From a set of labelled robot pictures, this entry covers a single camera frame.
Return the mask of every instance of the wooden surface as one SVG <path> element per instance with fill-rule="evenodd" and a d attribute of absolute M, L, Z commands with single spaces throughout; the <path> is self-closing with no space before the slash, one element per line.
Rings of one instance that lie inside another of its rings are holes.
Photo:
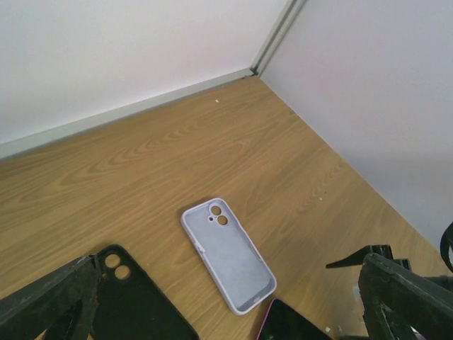
<path fill-rule="evenodd" d="M 277 277 L 273 295 L 329 334 L 362 334 L 359 268 L 324 265 L 390 243 L 417 273 L 437 252 L 252 77 L 0 162 L 0 298 L 119 243 L 201 339 L 254 339 L 269 300 L 229 311 L 180 225 L 222 197 Z"/>

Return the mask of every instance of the wood grain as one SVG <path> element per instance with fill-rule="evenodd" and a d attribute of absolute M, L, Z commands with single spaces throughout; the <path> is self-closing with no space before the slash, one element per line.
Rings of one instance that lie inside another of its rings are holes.
<path fill-rule="evenodd" d="M 222 197 L 277 277 L 281 298 L 330 335 L 363 334 L 359 268 L 389 243 L 415 272 L 440 256 L 260 79 L 251 77 L 0 163 L 0 298 L 118 243 L 201 339 L 254 339 L 268 301 L 229 311 L 180 225 Z"/>

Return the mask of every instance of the black pointed object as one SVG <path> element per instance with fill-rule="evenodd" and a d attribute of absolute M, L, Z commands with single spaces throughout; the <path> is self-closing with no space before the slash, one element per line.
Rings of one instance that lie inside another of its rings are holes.
<path fill-rule="evenodd" d="M 394 255 L 391 253 L 391 247 L 388 244 L 375 244 L 364 246 L 342 260 L 326 264 L 326 268 L 361 266 L 366 255 L 371 253 L 379 254 L 389 260 L 394 259 Z"/>

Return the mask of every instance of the metal strip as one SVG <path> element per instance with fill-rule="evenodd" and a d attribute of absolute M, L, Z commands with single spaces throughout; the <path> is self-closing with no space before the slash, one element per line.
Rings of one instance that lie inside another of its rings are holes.
<path fill-rule="evenodd" d="M 288 0 L 250 67 L 254 74 L 260 76 L 263 73 L 305 3 L 306 0 Z"/>

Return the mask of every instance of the baseboard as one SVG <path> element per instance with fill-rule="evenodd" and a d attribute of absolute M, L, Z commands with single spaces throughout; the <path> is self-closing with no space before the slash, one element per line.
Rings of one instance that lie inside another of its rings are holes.
<path fill-rule="evenodd" d="M 160 96 L 145 99 L 144 101 L 139 101 L 137 103 L 116 108 L 104 113 L 99 113 L 98 115 L 78 120 L 70 124 L 61 125 L 59 127 L 54 127 L 50 130 L 39 132 L 18 140 L 3 143 L 0 144 L 0 159 L 43 146 L 56 140 L 75 135 L 76 133 L 98 127 L 99 125 L 104 125 L 113 122 L 114 120 L 118 120 L 144 110 L 149 110 L 150 108 L 155 108 L 216 86 L 229 83 L 230 81 L 252 75 L 253 72 L 250 69 L 242 69 L 237 72 L 225 74 L 224 76 L 219 76 L 198 84 L 187 86 L 183 89 L 161 94 Z"/>

